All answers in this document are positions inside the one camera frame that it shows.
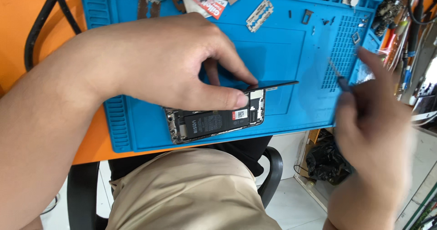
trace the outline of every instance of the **person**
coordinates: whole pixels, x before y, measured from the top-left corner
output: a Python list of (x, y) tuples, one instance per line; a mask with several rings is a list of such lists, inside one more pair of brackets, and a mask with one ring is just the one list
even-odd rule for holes
[[(338, 100), (336, 142), (356, 172), (333, 192), (325, 230), (393, 229), (411, 180), (409, 110), (392, 96), (380, 59), (365, 49), (358, 55), (376, 79)], [(198, 78), (202, 62), (211, 85)], [(0, 99), (2, 229), (24, 227), (52, 201), (106, 99), (125, 94), (185, 110), (245, 106), (241, 91), (220, 86), (217, 63), (257, 83), (232, 41), (196, 13), (92, 29), (49, 55)], [(236, 156), (180, 149), (119, 173), (107, 229), (280, 229)]]

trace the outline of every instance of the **battery label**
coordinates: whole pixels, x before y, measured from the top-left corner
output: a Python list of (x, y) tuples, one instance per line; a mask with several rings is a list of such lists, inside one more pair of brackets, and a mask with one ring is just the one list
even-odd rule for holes
[(247, 109), (232, 112), (232, 120), (247, 118)]

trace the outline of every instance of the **sim tray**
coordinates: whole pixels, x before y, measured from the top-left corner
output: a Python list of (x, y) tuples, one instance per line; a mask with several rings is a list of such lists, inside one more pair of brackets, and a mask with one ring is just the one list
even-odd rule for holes
[(355, 32), (355, 33), (352, 35), (352, 41), (353, 41), (353, 44), (354, 44), (354, 45), (358, 44), (358, 42), (361, 41), (361, 38), (360, 38), (360, 35), (358, 34), (358, 32)]
[(308, 24), (309, 19), (311, 18), (311, 15), (312, 15), (313, 13), (314, 13), (313, 11), (310, 11), (310, 10), (306, 9), (306, 10), (305, 10), (305, 15), (303, 15), (302, 23), (305, 24), (305, 25)]

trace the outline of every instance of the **smartphone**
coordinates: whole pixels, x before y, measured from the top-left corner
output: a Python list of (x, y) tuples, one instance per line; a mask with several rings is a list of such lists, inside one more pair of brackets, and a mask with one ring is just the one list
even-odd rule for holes
[(235, 87), (248, 96), (247, 105), (238, 110), (188, 111), (164, 108), (168, 129), (173, 144), (185, 144), (243, 128), (254, 127), (264, 122), (266, 90), (297, 84), (298, 81), (265, 81), (254, 86)]

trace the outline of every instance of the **hand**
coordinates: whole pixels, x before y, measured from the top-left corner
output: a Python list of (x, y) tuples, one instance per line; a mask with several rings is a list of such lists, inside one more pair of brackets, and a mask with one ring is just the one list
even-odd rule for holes
[[(92, 29), (62, 50), (73, 47), (84, 48), (76, 55), (88, 59), (81, 74), (105, 98), (126, 94), (185, 110), (244, 107), (248, 98), (243, 92), (219, 87), (217, 61), (243, 82), (258, 82), (229, 38), (198, 13)], [(199, 80), (202, 62), (214, 86)]]
[(353, 94), (340, 96), (337, 144), (366, 182), (404, 191), (411, 177), (411, 111), (393, 96), (391, 77), (380, 58), (363, 48), (358, 56), (376, 79), (354, 86)]

